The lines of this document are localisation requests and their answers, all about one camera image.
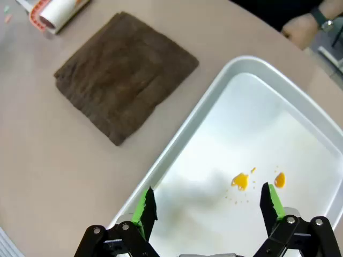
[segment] person's hand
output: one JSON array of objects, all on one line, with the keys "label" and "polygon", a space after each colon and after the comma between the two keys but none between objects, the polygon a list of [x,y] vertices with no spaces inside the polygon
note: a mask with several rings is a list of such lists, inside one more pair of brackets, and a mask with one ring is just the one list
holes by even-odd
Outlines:
[{"label": "person's hand", "polygon": [[283,26],[281,33],[301,50],[304,50],[310,45],[318,29],[318,23],[308,13],[290,20]]}]

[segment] metal tray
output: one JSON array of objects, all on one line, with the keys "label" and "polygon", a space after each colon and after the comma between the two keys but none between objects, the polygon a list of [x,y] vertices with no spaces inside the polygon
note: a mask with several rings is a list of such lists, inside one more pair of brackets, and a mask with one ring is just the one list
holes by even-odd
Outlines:
[{"label": "metal tray", "polygon": [[[241,172],[249,174],[246,191],[230,186]],[[284,206],[307,221],[325,215],[336,226],[342,130],[270,64],[241,56],[218,74],[109,228],[133,213],[142,190],[152,186],[159,220],[150,243],[160,256],[252,256],[267,237],[260,189],[279,172],[287,179],[278,189]]]}]

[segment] yellow stain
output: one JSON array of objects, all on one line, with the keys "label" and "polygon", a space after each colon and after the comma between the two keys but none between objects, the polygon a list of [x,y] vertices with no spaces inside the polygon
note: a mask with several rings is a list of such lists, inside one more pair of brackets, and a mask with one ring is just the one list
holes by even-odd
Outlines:
[{"label": "yellow stain", "polygon": [[275,181],[275,186],[277,188],[283,188],[286,184],[286,176],[283,172],[281,172],[280,174],[278,174],[278,176],[276,177]]},{"label": "yellow stain", "polygon": [[238,186],[238,190],[245,191],[248,187],[248,178],[249,175],[241,173],[238,176],[234,177],[231,182],[231,186]]}]

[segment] wristwatch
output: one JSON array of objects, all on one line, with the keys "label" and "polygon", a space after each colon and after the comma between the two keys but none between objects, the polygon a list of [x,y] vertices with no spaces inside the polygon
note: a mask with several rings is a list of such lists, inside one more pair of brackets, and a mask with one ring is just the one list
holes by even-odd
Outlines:
[{"label": "wristwatch", "polygon": [[314,8],[311,10],[311,14],[313,17],[315,17],[315,20],[319,24],[319,27],[324,31],[324,32],[329,32],[333,28],[333,21],[328,20],[322,12],[319,10],[319,8]]}]

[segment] small paper scrap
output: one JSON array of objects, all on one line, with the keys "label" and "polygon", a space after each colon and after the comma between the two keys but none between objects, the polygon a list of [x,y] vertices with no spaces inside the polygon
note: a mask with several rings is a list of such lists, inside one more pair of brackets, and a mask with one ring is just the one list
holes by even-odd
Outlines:
[{"label": "small paper scrap", "polygon": [[12,18],[12,15],[11,15],[11,14],[7,15],[6,18],[5,18],[5,23],[9,23],[9,21],[11,20],[11,18]]}]

